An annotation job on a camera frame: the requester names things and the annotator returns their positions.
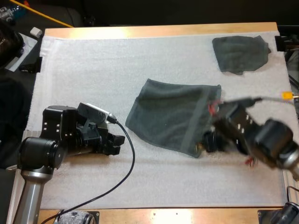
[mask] black cable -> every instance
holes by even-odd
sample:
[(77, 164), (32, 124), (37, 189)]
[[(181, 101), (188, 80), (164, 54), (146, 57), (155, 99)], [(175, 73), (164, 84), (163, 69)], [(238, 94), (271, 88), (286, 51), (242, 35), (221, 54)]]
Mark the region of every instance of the black cable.
[(295, 191), (297, 191), (297, 192), (299, 192), (299, 189), (297, 189), (297, 188), (294, 188), (294, 187), (292, 187), (292, 186), (287, 186), (286, 187), (286, 199), (288, 200), (288, 202), (290, 201), (290, 197), (289, 197), (289, 189), (293, 189), (293, 190), (295, 190)]
[(67, 7), (65, 7), (65, 8), (66, 8), (66, 11), (67, 11), (67, 13), (68, 13), (68, 14), (69, 14), (69, 16), (70, 16), (71, 23), (73, 24), (73, 27), (75, 27), (75, 23), (74, 23), (73, 17), (72, 17), (72, 15), (71, 15), (71, 13), (70, 13), (69, 9), (68, 9)]
[(106, 191), (104, 194), (101, 194), (101, 195), (99, 195), (99, 196), (97, 196), (97, 197), (94, 197), (93, 199), (90, 199), (90, 200), (88, 200), (88, 201), (86, 201), (86, 202), (83, 202), (83, 203), (81, 203), (81, 204), (79, 204), (79, 205), (76, 205), (76, 206), (74, 206), (74, 207), (72, 207), (72, 208), (70, 208), (70, 209), (68, 209), (68, 210), (64, 210), (63, 212), (60, 212), (60, 213), (58, 213), (58, 214), (56, 214), (56, 215), (53, 215), (53, 216), (51, 216), (51, 217), (49, 217), (49, 218), (47, 218), (47, 219), (45, 219), (41, 224), (45, 224), (46, 222), (48, 222), (48, 221), (50, 221), (51, 219), (54, 219), (54, 218), (56, 218), (56, 217), (58, 217), (58, 216), (61, 216), (61, 215), (63, 215), (63, 214), (65, 214), (65, 213), (68, 213), (68, 212), (70, 212), (70, 211), (72, 211), (72, 210), (74, 210), (74, 209), (77, 209), (77, 208), (79, 208), (79, 207), (81, 207), (81, 206), (83, 206), (83, 205), (86, 205), (86, 204), (88, 204), (88, 203), (90, 203), (90, 202), (93, 202), (93, 201), (95, 201), (95, 200), (97, 200), (97, 199), (99, 199), (99, 198), (101, 198), (101, 197), (103, 197), (103, 196), (105, 196), (105, 195), (107, 195), (107, 194), (109, 194), (109, 193), (111, 193), (112, 191), (114, 191), (116, 188), (118, 188), (129, 176), (130, 176), (130, 174), (131, 174), (131, 172), (132, 172), (132, 170), (133, 170), (133, 167), (134, 167), (134, 164), (135, 164), (135, 150), (134, 150), (134, 146), (133, 146), (133, 143), (132, 143), (132, 141), (131, 141), (131, 139), (130, 139), (130, 137), (129, 137), (129, 134), (127, 133), (127, 131), (125, 130), (125, 128), (117, 121), (117, 120), (115, 120), (115, 124), (117, 124), (119, 127), (121, 127), (121, 129), (123, 130), (123, 132), (125, 133), (125, 135), (126, 135), (126, 137), (127, 137), (127, 139), (128, 139), (128, 141), (129, 141), (129, 143), (130, 143), (130, 146), (131, 146), (131, 149), (132, 149), (132, 155), (133, 155), (133, 159), (132, 159), (132, 165), (131, 165), (131, 168), (130, 168), (130, 170), (129, 170), (129, 172), (127, 173), (127, 175), (118, 183), (118, 184), (116, 184), (113, 188), (111, 188), (109, 191)]

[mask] black cloth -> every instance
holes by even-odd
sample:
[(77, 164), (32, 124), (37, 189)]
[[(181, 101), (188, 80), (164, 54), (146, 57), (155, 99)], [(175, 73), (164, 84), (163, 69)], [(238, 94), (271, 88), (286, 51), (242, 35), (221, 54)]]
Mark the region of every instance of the black cloth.
[(126, 126), (144, 141), (198, 158), (196, 143), (211, 127), (209, 102), (221, 86), (166, 84), (148, 79), (127, 117)]
[(11, 78), (0, 78), (0, 168), (16, 164), (18, 145), (26, 127), (30, 97)]
[(212, 42), (220, 71), (237, 75), (262, 67), (268, 62), (271, 52), (261, 36), (226, 36), (215, 38)]

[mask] dark gray cloth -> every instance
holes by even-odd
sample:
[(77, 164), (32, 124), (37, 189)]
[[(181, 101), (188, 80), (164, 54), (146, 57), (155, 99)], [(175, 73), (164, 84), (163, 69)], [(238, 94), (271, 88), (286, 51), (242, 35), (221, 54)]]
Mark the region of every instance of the dark gray cloth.
[(255, 71), (268, 62), (271, 50), (261, 36), (226, 36), (213, 39), (220, 71), (242, 75)]
[(198, 158), (201, 151), (196, 143), (211, 127), (208, 104), (220, 96), (220, 85), (178, 85), (148, 79), (126, 126), (152, 145)]

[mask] cable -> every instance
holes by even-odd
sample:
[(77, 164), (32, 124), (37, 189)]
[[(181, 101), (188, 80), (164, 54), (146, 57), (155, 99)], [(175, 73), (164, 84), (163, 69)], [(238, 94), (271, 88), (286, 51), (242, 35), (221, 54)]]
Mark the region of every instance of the cable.
[(299, 189), (297, 189), (297, 188), (294, 188), (294, 187), (292, 187), (292, 186), (287, 186), (286, 187), (286, 199), (288, 200), (288, 202), (290, 201), (290, 197), (289, 197), (289, 189), (293, 189), (293, 190), (295, 190), (295, 191), (297, 191), (297, 192), (299, 192)]
[(69, 14), (69, 16), (70, 16), (70, 19), (71, 19), (71, 24), (73, 25), (73, 27), (75, 27), (75, 23), (74, 23), (73, 17), (72, 17), (72, 15), (71, 15), (71, 13), (70, 13), (69, 9), (68, 9), (67, 7), (65, 7), (65, 9), (66, 9), (67, 13), (68, 13), (68, 14)]
[(49, 20), (52, 20), (52, 21), (54, 21), (54, 22), (57, 22), (57, 23), (59, 23), (59, 24), (61, 24), (61, 25), (64, 25), (64, 26), (66, 26), (66, 27), (73, 28), (73, 26), (71, 26), (71, 25), (69, 25), (69, 24), (66, 24), (66, 23), (61, 22), (61, 21), (59, 21), (59, 20), (57, 20), (57, 19), (54, 19), (54, 18), (52, 18), (52, 17), (50, 17), (50, 16), (48, 16), (48, 15), (45, 15), (45, 14), (43, 14), (43, 13), (41, 13), (41, 12), (38, 12), (38, 11), (36, 11), (36, 10), (34, 10), (34, 9), (32, 9), (32, 8), (30, 8), (30, 7), (28, 7), (28, 6), (24, 5), (24, 4), (22, 4), (22, 3), (19, 3), (19, 2), (15, 1), (15, 0), (10, 0), (10, 1), (13, 2), (14, 4), (17, 4), (17, 5), (21, 6), (21, 7), (25, 8), (25, 9), (27, 9), (27, 10), (33, 12), (33, 13), (35, 13), (35, 14), (38, 14), (38, 15), (40, 15), (40, 16), (42, 16), (42, 17), (45, 17), (45, 18), (47, 18), (47, 19), (49, 19)]
[(285, 99), (275, 98), (275, 97), (259, 97), (259, 98), (261, 100), (274, 101), (274, 102), (279, 102), (279, 103), (285, 103), (285, 104), (294, 105), (294, 103), (291, 100), (285, 100)]
[(72, 207), (72, 208), (70, 208), (70, 209), (68, 209), (68, 210), (65, 210), (65, 211), (60, 212), (60, 213), (58, 213), (58, 214), (56, 214), (56, 215), (53, 215), (53, 216), (51, 216), (51, 217), (45, 219), (41, 224), (45, 224), (46, 222), (50, 221), (51, 219), (54, 219), (54, 218), (56, 218), (56, 217), (58, 217), (58, 216), (61, 216), (61, 215), (65, 214), (65, 213), (68, 213), (68, 212), (70, 212), (70, 211), (72, 211), (72, 210), (74, 210), (74, 209), (77, 209), (77, 208), (79, 208), (79, 207), (81, 207), (81, 206), (83, 206), (83, 205), (86, 205), (86, 204), (88, 204), (88, 203), (90, 203), (90, 202), (93, 202), (93, 201), (95, 201), (95, 200), (97, 200), (97, 199), (99, 199), (99, 198), (101, 198), (101, 197), (103, 197), (103, 196), (105, 196), (105, 195), (111, 193), (111, 192), (114, 191), (116, 188), (118, 188), (122, 183), (124, 183), (124, 181), (130, 176), (130, 174), (131, 174), (131, 172), (132, 172), (132, 170), (133, 170), (134, 164), (135, 164), (135, 150), (134, 150), (134, 146), (133, 146), (133, 143), (132, 143), (132, 141), (131, 141), (131, 139), (130, 139), (130, 137), (129, 137), (129, 134), (128, 134), (127, 131), (125, 130), (125, 128), (124, 128), (124, 127), (123, 127), (123, 126), (122, 126), (116, 119), (114, 119), (114, 124), (117, 124), (119, 127), (121, 127), (121, 129), (123, 130), (123, 132), (125, 133), (125, 135), (126, 135), (128, 141), (129, 141), (130, 146), (131, 146), (131, 149), (132, 149), (132, 155), (133, 155), (132, 165), (131, 165), (131, 168), (130, 168), (129, 172), (127, 173), (127, 175), (126, 175), (126, 176), (125, 176), (125, 177), (124, 177), (118, 184), (116, 184), (116, 185), (115, 185), (113, 188), (111, 188), (109, 191), (106, 191), (104, 194), (101, 194), (101, 195), (99, 195), (99, 196), (97, 196), (97, 197), (94, 197), (93, 199), (90, 199), (90, 200), (88, 200), (88, 201), (86, 201), (86, 202), (83, 202), (83, 203), (81, 203), (81, 204), (79, 204), (79, 205), (76, 205), (76, 206), (74, 206), (74, 207)]

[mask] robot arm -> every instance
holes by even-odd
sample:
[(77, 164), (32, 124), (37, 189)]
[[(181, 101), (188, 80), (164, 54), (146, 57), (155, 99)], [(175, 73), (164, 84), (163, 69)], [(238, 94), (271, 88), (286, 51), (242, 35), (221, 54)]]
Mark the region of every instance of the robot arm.
[(65, 157), (83, 153), (119, 154), (125, 137), (110, 134), (106, 119), (104, 112), (82, 103), (78, 109), (50, 106), (43, 111), (40, 137), (26, 138), (19, 150), (18, 168), (25, 185), (14, 224), (37, 223), (44, 185)]
[[(242, 154), (262, 161), (270, 168), (287, 169), (299, 180), (299, 146), (291, 129), (282, 122), (269, 119), (258, 125), (242, 104), (219, 105), (214, 127), (226, 140), (235, 143)], [(259, 215), (261, 224), (295, 224), (299, 221), (299, 205), (287, 202), (283, 209)]]

